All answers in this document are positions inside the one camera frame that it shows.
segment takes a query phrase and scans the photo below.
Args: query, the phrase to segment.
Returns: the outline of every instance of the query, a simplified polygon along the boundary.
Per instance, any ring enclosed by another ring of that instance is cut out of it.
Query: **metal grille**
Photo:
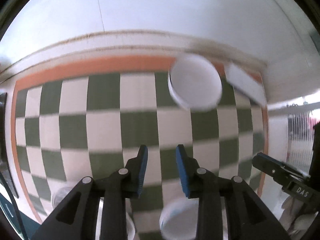
[[[318,119],[312,112],[288,115],[287,163],[308,173],[312,160],[313,126]]]

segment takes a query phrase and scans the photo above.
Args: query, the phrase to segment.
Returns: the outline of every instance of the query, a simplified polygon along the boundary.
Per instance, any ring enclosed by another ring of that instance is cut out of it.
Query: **checkered tablecloth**
[[[264,147],[261,108],[222,78],[217,109],[190,113],[169,95],[167,72],[107,73],[47,82],[21,90],[16,100],[19,165],[42,219],[51,195],[82,177],[107,177],[148,146],[144,190],[128,202],[137,239],[161,239],[162,208],[184,197],[175,147],[220,177],[239,175],[256,190],[252,157]]]

